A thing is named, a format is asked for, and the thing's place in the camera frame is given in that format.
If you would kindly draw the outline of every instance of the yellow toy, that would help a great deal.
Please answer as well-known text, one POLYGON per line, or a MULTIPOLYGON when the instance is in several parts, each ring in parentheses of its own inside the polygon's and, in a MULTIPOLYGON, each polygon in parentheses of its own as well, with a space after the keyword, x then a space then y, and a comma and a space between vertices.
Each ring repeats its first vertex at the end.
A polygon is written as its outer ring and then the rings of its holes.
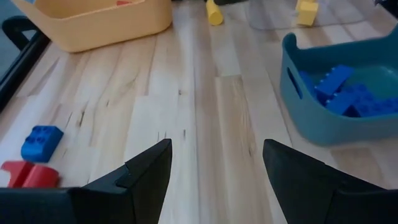
POLYGON ((207 0, 206 2, 207 19, 213 26, 223 23, 224 17, 219 7, 214 3, 214 0, 207 0))
POLYGON ((316 2, 303 1, 298 9, 297 24, 312 26, 317 16, 319 5, 316 2))
POLYGON ((315 2, 316 0, 297 0, 297 4, 296 4, 296 11, 300 10, 300 5, 302 2, 315 2))

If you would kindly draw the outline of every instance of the wooden table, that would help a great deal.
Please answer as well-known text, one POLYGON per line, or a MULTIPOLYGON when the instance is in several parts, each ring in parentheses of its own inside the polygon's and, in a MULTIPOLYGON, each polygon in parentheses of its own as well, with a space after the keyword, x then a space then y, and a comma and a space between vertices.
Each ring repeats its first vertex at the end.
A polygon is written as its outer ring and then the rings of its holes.
POLYGON ((286 33, 311 47, 380 37, 396 20, 377 9, 355 24, 265 32, 249 27, 245 4, 223 7, 222 26, 209 26, 203 2, 185 1, 174 3, 174 24, 159 35, 80 54, 51 44, 0 115, 0 163, 21 158, 34 125, 57 125, 65 135, 49 166, 61 186, 85 185, 171 138, 159 223, 285 223, 262 161, 266 138, 398 188, 398 139, 315 146, 279 91, 286 33))

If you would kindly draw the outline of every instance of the bin handle hole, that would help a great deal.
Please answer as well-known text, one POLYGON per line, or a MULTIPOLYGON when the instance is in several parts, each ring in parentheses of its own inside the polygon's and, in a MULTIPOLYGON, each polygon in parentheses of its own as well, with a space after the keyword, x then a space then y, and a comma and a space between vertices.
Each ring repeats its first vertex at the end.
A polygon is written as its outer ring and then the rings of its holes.
POLYGON ((289 75, 290 81, 292 82, 294 88, 296 89, 298 97, 300 99, 302 99, 303 98, 303 93, 301 92, 301 89, 300 89, 299 85, 297 84, 296 79, 293 77, 293 74, 290 71, 290 68, 287 68, 287 74, 289 75))

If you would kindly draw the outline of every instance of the red duplo block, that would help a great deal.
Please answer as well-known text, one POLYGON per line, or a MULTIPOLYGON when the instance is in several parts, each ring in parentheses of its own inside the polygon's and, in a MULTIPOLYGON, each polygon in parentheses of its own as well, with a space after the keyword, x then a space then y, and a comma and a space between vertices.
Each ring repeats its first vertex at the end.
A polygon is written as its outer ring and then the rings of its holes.
POLYGON ((131 2, 129 2, 129 1, 116 1, 116 5, 117 6, 121 6, 121 5, 124 5, 124 4, 130 4, 131 2))
POLYGON ((56 187, 58 172, 42 165, 34 165, 26 161, 6 161, 1 169, 11 173, 8 187, 56 187))

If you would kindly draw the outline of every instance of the plastic bin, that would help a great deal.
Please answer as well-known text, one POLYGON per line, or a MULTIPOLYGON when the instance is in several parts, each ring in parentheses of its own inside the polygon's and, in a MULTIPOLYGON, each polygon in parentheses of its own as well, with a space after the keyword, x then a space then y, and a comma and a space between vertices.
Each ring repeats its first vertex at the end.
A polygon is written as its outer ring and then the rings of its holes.
MULTIPOLYGON (((255 29, 300 27, 296 24, 298 0, 250 0, 246 17, 255 29)), ((314 26, 347 24, 365 20, 374 11, 373 0, 312 0, 319 3, 314 26)))
POLYGON ((171 0, 12 0, 26 16, 67 52, 101 47, 158 33, 172 22, 171 0))
POLYGON ((334 114, 314 99, 299 75, 299 71, 306 71, 317 84, 331 67, 343 64, 354 68, 345 85, 363 83, 381 100, 396 98, 397 39, 398 26, 383 38, 299 49, 296 36, 286 35, 282 41, 280 90, 298 132, 324 146, 398 135, 398 114, 367 118, 334 114))

